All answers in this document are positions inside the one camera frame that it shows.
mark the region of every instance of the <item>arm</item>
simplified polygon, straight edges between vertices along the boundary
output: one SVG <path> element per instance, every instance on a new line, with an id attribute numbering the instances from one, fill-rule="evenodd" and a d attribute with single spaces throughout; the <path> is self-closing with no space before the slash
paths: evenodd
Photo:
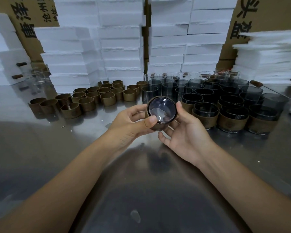
<path id="1" fill-rule="evenodd" d="M 177 103 L 178 121 L 159 139 L 198 167 L 253 232 L 291 232 L 291 200 L 266 184 L 209 137 L 201 122 Z"/>
<path id="2" fill-rule="evenodd" d="M 155 116 L 144 119 L 146 105 L 118 114 L 110 128 L 64 170 L 0 220 L 0 233 L 68 232 L 104 167 L 137 137 L 153 132 Z"/>

